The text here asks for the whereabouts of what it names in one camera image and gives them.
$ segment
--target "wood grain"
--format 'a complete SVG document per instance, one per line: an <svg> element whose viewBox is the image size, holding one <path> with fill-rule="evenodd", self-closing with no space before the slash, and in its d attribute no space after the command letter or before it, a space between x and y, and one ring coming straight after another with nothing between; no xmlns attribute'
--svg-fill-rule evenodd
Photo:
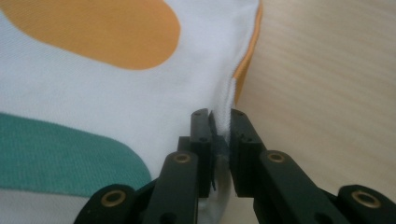
<svg viewBox="0 0 396 224"><path fill-rule="evenodd" d="M236 108L319 187L360 184L396 202L396 2L263 2ZM257 223L251 203L232 197L221 223Z"/></svg>

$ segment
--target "pillow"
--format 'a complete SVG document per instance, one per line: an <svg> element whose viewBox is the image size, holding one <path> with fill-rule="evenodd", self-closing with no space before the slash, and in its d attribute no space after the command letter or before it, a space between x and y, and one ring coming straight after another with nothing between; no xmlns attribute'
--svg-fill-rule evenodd
<svg viewBox="0 0 396 224"><path fill-rule="evenodd" d="M218 134L228 138L231 107L259 33L259 0L4 0L0 8L6 116L117 141L151 178L178 137L190 135L193 111L212 110ZM227 158L218 161L218 190L200 202L200 223L218 223L227 203ZM35 214L26 220L51 223Z"/></svg>

